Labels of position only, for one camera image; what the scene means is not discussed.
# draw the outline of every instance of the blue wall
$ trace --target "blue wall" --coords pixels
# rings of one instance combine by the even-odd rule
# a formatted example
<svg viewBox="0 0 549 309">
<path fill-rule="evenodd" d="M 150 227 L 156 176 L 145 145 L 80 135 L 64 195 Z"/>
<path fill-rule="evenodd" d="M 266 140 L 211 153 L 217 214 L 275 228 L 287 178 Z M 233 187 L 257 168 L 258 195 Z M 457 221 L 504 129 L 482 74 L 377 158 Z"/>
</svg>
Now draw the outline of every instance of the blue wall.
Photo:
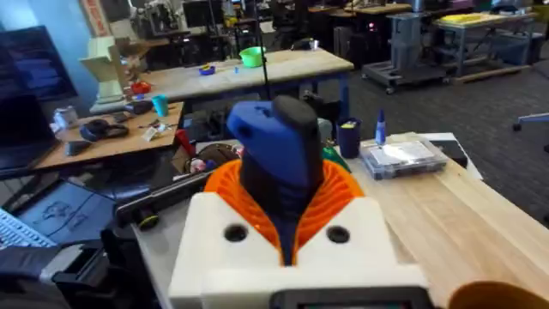
<svg viewBox="0 0 549 309">
<path fill-rule="evenodd" d="M 79 58 L 87 57 L 90 31 L 79 0 L 1 0 L 0 22 L 5 30 L 46 26 L 65 69 L 79 94 L 78 98 L 48 102 L 47 111 L 73 105 L 80 116 L 87 116 L 95 102 L 98 84 Z"/>
</svg>

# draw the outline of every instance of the green bowl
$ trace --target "green bowl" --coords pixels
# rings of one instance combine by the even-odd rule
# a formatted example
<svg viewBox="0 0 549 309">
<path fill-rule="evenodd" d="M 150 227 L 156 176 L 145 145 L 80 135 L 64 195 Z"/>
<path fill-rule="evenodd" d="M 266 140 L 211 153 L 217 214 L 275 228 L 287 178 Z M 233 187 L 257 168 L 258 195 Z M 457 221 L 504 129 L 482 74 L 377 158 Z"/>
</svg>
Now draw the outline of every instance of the green bowl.
<svg viewBox="0 0 549 309">
<path fill-rule="evenodd" d="M 240 57 L 242 58 L 244 66 L 247 66 L 248 68 L 256 68 L 263 64 L 263 59 L 261 58 L 261 47 L 259 46 L 246 48 L 240 52 Z"/>
</svg>

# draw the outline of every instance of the keyboard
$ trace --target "keyboard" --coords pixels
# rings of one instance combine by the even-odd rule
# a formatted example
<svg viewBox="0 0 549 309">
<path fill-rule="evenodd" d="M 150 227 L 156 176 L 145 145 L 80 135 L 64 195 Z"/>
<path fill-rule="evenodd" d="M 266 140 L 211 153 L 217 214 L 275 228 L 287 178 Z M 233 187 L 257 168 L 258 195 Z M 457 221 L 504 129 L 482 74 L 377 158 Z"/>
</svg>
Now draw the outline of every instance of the keyboard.
<svg viewBox="0 0 549 309">
<path fill-rule="evenodd" d="M 0 209 L 0 248 L 11 245 L 49 247 L 57 244 Z"/>
</svg>

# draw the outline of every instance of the yellow object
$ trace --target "yellow object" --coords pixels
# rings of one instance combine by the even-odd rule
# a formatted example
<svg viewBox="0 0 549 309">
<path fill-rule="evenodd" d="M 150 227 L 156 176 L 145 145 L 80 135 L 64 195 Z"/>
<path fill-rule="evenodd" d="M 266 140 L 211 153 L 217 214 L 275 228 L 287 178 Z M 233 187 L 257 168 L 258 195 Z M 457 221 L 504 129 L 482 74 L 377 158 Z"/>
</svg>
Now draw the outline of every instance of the yellow object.
<svg viewBox="0 0 549 309">
<path fill-rule="evenodd" d="M 484 13 L 471 13 L 471 14 L 456 14 L 456 15 L 446 15 L 445 17 L 441 18 L 441 21 L 451 22 L 451 23 L 465 23 L 468 21 L 477 21 L 487 14 Z"/>
<path fill-rule="evenodd" d="M 155 221 L 155 220 L 158 220 L 159 217 L 157 215 L 151 215 L 151 216 L 148 216 L 147 218 L 143 219 L 143 221 L 139 222 L 139 224 L 137 225 L 137 227 L 139 228 L 142 228 L 143 226 L 145 226 L 147 223 L 150 223 L 152 221 Z"/>
</svg>

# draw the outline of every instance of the orange object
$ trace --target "orange object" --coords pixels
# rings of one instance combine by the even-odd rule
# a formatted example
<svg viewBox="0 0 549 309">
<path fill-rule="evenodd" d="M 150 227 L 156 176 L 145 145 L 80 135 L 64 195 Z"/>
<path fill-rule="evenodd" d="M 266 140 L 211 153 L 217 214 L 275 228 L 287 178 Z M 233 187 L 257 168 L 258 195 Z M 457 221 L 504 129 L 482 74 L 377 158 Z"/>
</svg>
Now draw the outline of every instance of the orange object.
<svg viewBox="0 0 549 309">
<path fill-rule="evenodd" d="M 131 84 L 131 91 L 134 94 L 148 94 L 151 92 L 151 85 L 148 82 L 134 82 Z"/>
<path fill-rule="evenodd" d="M 505 282 L 472 282 L 459 287 L 449 300 L 449 309 L 548 309 L 549 302 Z"/>
<path fill-rule="evenodd" d="M 268 242 L 276 247 L 283 264 L 281 241 L 275 225 L 263 209 L 240 184 L 241 160 L 230 161 L 210 176 L 204 192 L 216 192 L 236 212 L 244 217 Z M 364 193 L 353 176 L 332 161 L 323 161 L 324 182 L 307 205 L 296 229 L 293 264 L 297 251 L 355 197 Z"/>
</svg>

